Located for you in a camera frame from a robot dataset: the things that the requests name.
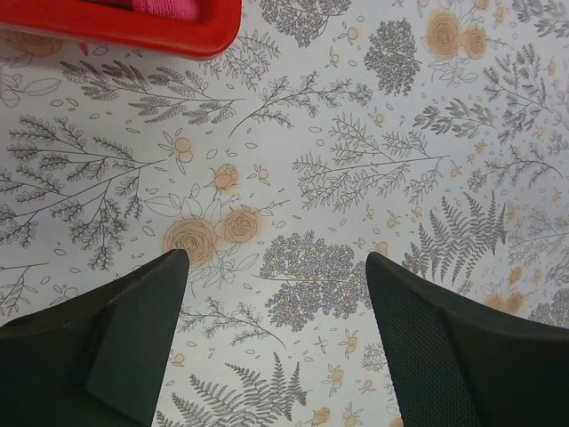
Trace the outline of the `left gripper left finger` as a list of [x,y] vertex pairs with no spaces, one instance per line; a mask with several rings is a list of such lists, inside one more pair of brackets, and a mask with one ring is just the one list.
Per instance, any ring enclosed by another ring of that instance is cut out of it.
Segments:
[[150,426],[188,280],[171,250],[1,328],[3,426]]

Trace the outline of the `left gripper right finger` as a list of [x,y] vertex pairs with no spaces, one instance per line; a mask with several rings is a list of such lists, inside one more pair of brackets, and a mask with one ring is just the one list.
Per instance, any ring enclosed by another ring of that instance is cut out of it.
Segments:
[[385,256],[366,281],[406,426],[566,426],[568,332],[484,306]]

